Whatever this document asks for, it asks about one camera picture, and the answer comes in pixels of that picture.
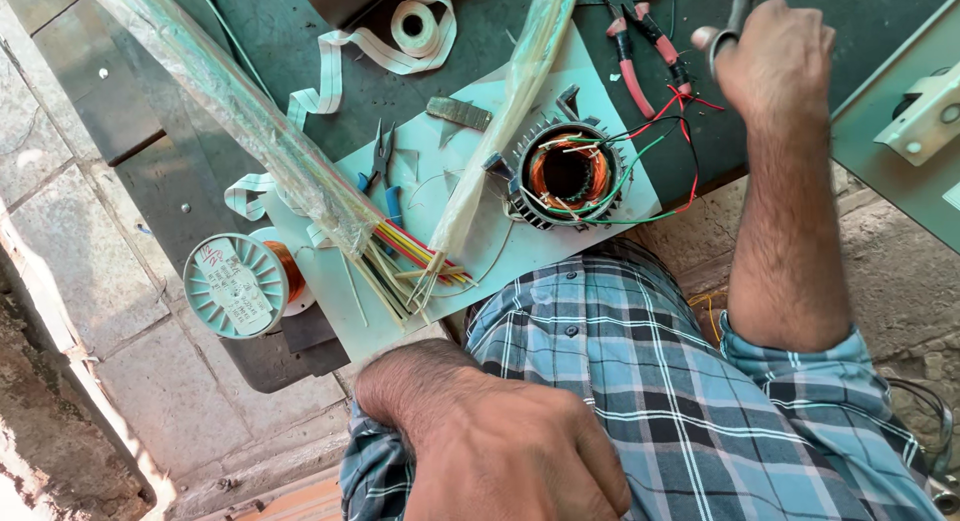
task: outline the spool label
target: spool label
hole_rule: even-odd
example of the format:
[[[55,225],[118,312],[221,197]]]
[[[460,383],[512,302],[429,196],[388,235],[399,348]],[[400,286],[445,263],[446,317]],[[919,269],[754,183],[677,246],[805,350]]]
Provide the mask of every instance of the spool label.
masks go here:
[[[229,239],[210,240],[199,248],[195,260],[210,283],[210,298],[223,308],[239,334],[252,336],[270,326],[273,306],[260,290],[257,276],[240,262]]]

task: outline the hand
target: hand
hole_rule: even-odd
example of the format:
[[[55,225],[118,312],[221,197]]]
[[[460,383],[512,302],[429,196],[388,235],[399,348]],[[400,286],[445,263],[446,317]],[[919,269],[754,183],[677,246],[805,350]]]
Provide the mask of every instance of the hand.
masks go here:
[[[407,521],[616,521],[630,509],[617,452],[575,394],[464,367],[441,395],[429,403],[443,414],[403,423],[417,428]]]
[[[691,41],[708,50],[716,34],[700,28]],[[717,55],[717,82],[748,130],[773,125],[790,132],[785,125],[826,122],[835,40],[822,11],[766,1],[747,18],[738,45]]]

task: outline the insulation tape roll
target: insulation tape roll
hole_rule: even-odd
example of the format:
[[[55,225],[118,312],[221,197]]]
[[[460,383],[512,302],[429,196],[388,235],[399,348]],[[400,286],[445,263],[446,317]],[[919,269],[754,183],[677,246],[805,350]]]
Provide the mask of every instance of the insulation tape roll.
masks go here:
[[[390,33],[400,50],[414,58],[429,56],[440,45],[439,25],[433,11],[416,0],[406,0],[396,7]]]
[[[439,24],[427,7],[433,3],[446,6]],[[404,22],[414,16],[419,18],[422,29],[409,35],[404,31]],[[336,30],[319,36],[319,92],[311,87],[291,93],[287,119],[303,130],[307,114],[328,115],[340,110],[344,97],[341,47],[348,43],[355,44],[381,68],[398,75],[428,72],[442,66],[457,37],[453,3],[450,0],[406,0],[393,13],[390,30],[400,50],[383,42],[367,28],[357,28],[352,34]]]

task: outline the blue-handled pliers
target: blue-handled pliers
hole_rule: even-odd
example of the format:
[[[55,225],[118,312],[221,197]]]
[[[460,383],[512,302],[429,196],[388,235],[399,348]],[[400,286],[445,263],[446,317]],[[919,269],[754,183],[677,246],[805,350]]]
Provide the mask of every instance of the blue-handled pliers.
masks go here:
[[[363,172],[357,173],[357,189],[360,193],[370,196],[377,183],[383,183],[383,189],[387,198],[387,215],[390,221],[397,227],[403,228],[403,218],[401,217],[401,188],[399,185],[392,187],[387,183],[387,164],[391,156],[394,155],[394,132],[397,131],[397,122],[390,125],[390,134],[383,135],[383,120],[376,126],[376,139],[373,141],[373,167],[369,171],[369,176]]]

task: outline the bolt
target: bolt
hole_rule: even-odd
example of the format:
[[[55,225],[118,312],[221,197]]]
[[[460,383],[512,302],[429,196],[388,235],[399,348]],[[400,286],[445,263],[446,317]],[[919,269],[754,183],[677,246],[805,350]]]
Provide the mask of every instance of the bolt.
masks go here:
[[[940,112],[940,122],[954,123],[960,120],[960,103],[954,103]]]

